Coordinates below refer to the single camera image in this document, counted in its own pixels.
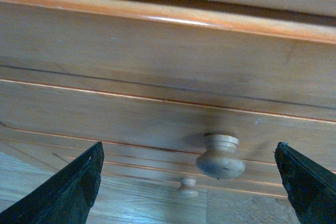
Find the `dark object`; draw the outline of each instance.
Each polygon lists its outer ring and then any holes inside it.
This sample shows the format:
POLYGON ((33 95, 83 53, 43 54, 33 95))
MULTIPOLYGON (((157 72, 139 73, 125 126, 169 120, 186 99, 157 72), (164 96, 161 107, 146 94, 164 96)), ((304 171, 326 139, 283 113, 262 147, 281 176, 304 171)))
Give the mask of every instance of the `dark object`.
POLYGON ((282 142, 275 160, 301 224, 336 223, 336 175, 282 142))
POLYGON ((100 186, 101 142, 0 214, 0 223, 86 223, 100 186))

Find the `wooden trim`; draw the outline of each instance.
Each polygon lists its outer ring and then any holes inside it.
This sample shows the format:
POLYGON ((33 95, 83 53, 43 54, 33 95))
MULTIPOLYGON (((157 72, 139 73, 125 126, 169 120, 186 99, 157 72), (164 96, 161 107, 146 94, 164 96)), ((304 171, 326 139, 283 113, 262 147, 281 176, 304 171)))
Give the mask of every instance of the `wooden trim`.
MULTIPOLYGON (((144 96, 133 95, 133 94, 122 94, 122 93, 114 93, 114 92, 106 92, 106 91, 95 91, 95 90, 88 90, 88 89, 81 89, 81 88, 56 86, 56 85, 45 84, 45 83, 34 83, 34 82, 27 82, 27 81, 8 80, 8 79, 0 79, 0 82, 9 82, 9 83, 15 83, 15 84, 38 86, 38 87, 43 87, 43 88, 52 88, 52 89, 60 89, 60 90, 67 90, 67 91, 84 92, 84 93, 91 93, 91 94, 103 94, 103 95, 109 95, 109 96, 112 96, 112 97, 122 97, 122 98, 127 98, 127 99, 136 99, 136 100, 146 100, 146 101, 151 101, 151 102, 170 103, 170 104, 175 104, 175 105, 189 105, 189 106, 194 106, 194 107, 198 107, 198 108, 218 109, 218 110, 223 110, 223 111, 231 111, 231 112, 254 114, 254 115, 264 115, 264 116, 272 116, 272 117, 276 117, 276 118, 295 119, 295 120, 301 120, 301 121, 307 121, 307 122, 335 124, 336 125, 335 120, 307 118, 307 117, 304 117, 304 116, 287 115, 287 114, 263 112, 263 111, 253 111, 253 110, 246 110, 246 109, 228 108, 228 107, 224 107, 224 106, 199 104, 199 103, 193 103, 193 102, 176 101, 176 100, 160 99, 160 98, 153 98, 153 97, 144 97, 144 96)), ((23 129, 16 129, 16 128, 11 128, 11 129, 14 129, 14 130, 17 130, 17 131, 25 131, 23 129)))
POLYGON ((336 44, 334 25, 336 20, 333 18, 288 14, 287 16, 291 18, 286 20, 281 19, 281 16, 284 16, 281 11, 261 8, 257 12, 254 10, 254 15, 251 15, 251 11, 244 13, 241 12, 242 8, 238 7, 231 7, 228 10, 225 4, 213 4, 215 9, 214 7, 207 9, 209 3, 191 1, 197 3, 189 4, 184 0, 176 0, 174 4, 168 0, 155 0, 155 2, 142 0, 0 0, 0 2, 336 44))

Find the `wooden floor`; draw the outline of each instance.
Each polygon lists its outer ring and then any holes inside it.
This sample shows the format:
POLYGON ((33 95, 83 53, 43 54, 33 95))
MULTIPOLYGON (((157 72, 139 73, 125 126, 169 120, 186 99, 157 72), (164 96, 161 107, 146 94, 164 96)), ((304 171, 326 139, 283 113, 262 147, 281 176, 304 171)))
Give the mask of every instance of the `wooden floor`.
MULTIPOLYGON (((3 153, 0 170, 0 211, 53 175, 3 153)), ((176 194, 178 186, 103 176, 87 224, 299 224, 286 199, 199 187, 198 197, 181 199, 176 194)))

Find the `round wooden knob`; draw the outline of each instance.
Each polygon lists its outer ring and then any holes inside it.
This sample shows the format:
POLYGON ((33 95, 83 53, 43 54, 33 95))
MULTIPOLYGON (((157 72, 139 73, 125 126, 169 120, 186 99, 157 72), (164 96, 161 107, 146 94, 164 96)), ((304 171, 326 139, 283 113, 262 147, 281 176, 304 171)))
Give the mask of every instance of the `round wooden knob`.
POLYGON ((198 191, 195 189, 196 180, 191 178, 181 178, 181 186, 177 189, 177 193, 182 198, 195 198, 198 191))
POLYGON ((245 170, 243 161, 236 157, 239 146, 237 138, 227 135, 208 135, 206 152, 197 158, 197 167, 207 176, 220 178, 236 178, 245 170))

